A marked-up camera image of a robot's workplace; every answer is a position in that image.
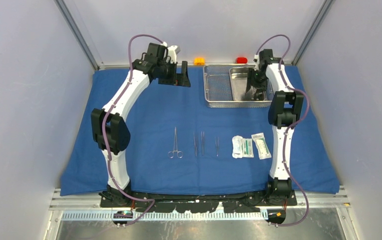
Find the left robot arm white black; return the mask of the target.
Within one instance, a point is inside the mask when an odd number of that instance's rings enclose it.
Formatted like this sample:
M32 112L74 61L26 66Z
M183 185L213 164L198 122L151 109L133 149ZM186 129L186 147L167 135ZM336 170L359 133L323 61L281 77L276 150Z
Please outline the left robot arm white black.
M126 207L131 200L137 200L129 190L126 148L131 140L127 127L127 116L141 93L153 80L159 84L190 87L187 62L183 61L177 72L177 45L149 43L141 57L129 62L128 75L113 97L101 108L91 112L93 140L102 151L108 173L107 191L120 207Z

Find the green white sterile packet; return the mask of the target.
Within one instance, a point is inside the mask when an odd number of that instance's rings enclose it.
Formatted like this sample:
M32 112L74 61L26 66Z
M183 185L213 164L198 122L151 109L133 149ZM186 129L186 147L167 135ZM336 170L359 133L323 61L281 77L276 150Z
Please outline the green white sterile packet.
M241 141L241 147L242 147L242 156L244 158L253 158L254 153L253 153L253 141L250 138L244 138Z

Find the steel forceps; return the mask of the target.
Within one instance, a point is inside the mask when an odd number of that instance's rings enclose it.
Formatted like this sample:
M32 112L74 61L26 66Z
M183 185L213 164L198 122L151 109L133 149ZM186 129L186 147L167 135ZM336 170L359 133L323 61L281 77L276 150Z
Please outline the steel forceps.
M194 141L194 154L197 157L198 156L198 137L196 133L193 134L193 141Z

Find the wire mesh steel tray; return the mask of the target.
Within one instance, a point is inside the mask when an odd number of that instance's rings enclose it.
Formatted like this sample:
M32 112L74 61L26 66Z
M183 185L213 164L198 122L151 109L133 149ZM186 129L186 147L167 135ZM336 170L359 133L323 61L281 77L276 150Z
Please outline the wire mesh steel tray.
M267 97L269 102L264 101L234 101L231 91L229 70L233 67L251 67L247 64L212 64L203 67L204 97L211 108L264 108L269 107L273 99L273 90L270 83L267 84Z

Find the blue surgical wrap cloth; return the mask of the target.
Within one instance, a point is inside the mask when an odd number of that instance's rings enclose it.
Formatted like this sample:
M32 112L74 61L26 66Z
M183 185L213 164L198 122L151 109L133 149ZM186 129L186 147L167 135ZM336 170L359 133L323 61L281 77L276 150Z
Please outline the blue surgical wrap cloth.
M210 108L203 95L203 69L188 70L190 87L152 82L138 97L126 124L131 140L126 149L131 188L137 192L173 195L235 194L263 190L271 159L235 159L232 138L264 133L273 147L268 108ZM92 137L91 111L101 108L119 89L128 72L109 69L94 73L93 86L79 133L66 169L61 176L61 195L100 192L106 189L105 158ZM168 157L177 128L182 158ZM205 132L201 155L201 131ZM193 134L198 137L194 154ZM215 137L219 137L216 156Z

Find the steel hemostat ring handles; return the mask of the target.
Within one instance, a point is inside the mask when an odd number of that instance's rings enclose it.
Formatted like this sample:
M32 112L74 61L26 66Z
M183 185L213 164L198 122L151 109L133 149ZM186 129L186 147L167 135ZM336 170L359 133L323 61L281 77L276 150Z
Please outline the steel hemostat ring handles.
M177 141L177 128L174 128L174 142L173 142L173 149L168 152L169 158L177 157L181 159L183 157L183 152L178 150L178 141Z

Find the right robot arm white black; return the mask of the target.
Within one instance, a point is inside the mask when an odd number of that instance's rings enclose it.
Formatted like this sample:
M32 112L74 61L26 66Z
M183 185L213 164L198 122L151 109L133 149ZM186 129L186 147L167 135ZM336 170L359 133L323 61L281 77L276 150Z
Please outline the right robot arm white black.
M268 122L272 126L274 148L264 198L270 205L277 205L292 195L291 140L301 117L304 95L293 87L282 60L276 61L271 49L261 50L254 61L255 66L248 70L245 91L251 92L251 99L255 101L266 99L268 90L273 93Z

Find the pointed steel tweezers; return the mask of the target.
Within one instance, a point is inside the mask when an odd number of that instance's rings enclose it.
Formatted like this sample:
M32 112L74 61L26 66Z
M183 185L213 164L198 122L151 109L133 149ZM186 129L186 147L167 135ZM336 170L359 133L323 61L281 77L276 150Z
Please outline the pointed steel tweezers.
M216 156L219 156L219 137L215 137L215 149L216 149Z

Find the blunt steel tweezers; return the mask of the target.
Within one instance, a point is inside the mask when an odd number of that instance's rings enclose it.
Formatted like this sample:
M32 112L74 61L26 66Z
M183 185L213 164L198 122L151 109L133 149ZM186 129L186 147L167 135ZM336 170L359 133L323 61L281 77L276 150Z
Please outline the blunt steel tweezers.
M205 132L201 131L201 155L204 155Z

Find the white gauze roll packet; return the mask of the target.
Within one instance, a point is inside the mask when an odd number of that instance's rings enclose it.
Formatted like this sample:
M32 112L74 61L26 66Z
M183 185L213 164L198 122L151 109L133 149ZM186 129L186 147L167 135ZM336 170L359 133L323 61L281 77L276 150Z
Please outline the white gauze roll packet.
M232 138L232 146L233 146L232 157L233 158L236 158L236 159L243 158L242 140L243 140L243 137L239 135L236 135Z

